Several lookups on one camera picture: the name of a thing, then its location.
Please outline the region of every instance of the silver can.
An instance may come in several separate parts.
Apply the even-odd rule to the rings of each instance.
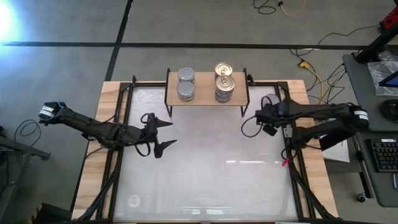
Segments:
[[[226,62],[220,62],[216,64],[214,71],[215,79],[217,79],[220,75],[231,76],[233,69],[232,66],[228,65]]]
[[[215,98],[220,103],[227,103],[231,99],[235,88],[235,81],[232,77],[220,76],[216,79]]]
[[[191,67],[182,67],[178,71],[178,80],[180,82],[195,82],[195,71]]]
[[[188,102],[195,97],[195,86],[192,82],[180,82],[177,85],[178,98],[183,102]]]

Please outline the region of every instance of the wooden shelf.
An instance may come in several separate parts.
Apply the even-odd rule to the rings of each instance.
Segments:
[[[168,106],[247,106],[248,86],[244,72],[233,72],[235,88],[227,103],[219,103],[215,99],[215,73],[195,72],[195,97],[192,101],[183,102],[178,98],[177,72],[169,72],[167,80],[166,104]]]

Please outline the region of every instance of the gray floor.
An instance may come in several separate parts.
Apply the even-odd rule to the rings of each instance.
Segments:
[[[8,33],[0,40],[46,42],[114,42],[127,0],[117,1],[8,1],[12,15]],[[285,1],[293,11],[300,4]],[[394,7],[393,1],[309,0],[302,17],[284,16],[279,10],[260,15],[252,1],[135,0],[123,42],[201,42],[316,44],[329,32],[344,32],[377,24]],[[329,37],[323,44],[368,44],[377,29],[350,37]],[[94,116],[112,48],[0,47],[0,123],[9,136],[20,122],[37,119],[42,103],[65,101],[74,110]],[[305,58],[326,78],[347,50],[315,50]],[[169,67],[183,65],[211,71],[216,62],[244,67],[255,79],[304,79],[313,75],[299,69],[299,59],[288,50],[237,49],[125,49],[120,50],[112,80],[164,80]],[[334,102],[355,102],[347,77],[346,90]],[[319,96],[320,87],[310,92]],[[19,191],[13,220],[28,217],[40,202],[71,206],[87,142],[80,133],[61,124],[43,127],[37,147],[51,152],[49,161],[34,159]],[[31,139],[21,139],[29,143]],[[357,175],[331,174],[330,182],[340,216],[349,220],[396,223],[396,209],[381,208],[375,200],[364,204],[352,194],[361,190]]]

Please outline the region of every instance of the tin can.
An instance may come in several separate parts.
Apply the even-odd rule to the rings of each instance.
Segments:
[[[227,103],[231,99],[235,88],[235,81],[229,76],[220,76],[216,79],[215,98],[220,103]]]
[[[228,65],[226,62],[220,62],[216,64],[214,71],[215,79],[217,79],[220,75],[231,76],[233,69],[232,66]]]
[[[182,67],[178,71],[178,80],[180,82],[195,82],[195,71],[191,67]]]
[[[177,85],[178,98],[183,102],[188,102],[195,97],[195,86],[192,82],[180,82]]]

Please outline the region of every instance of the keyboard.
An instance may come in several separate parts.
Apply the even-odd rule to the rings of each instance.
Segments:
[[[376,172],[398,172],[398,142],[395,139],[368,139],[366,143]]]

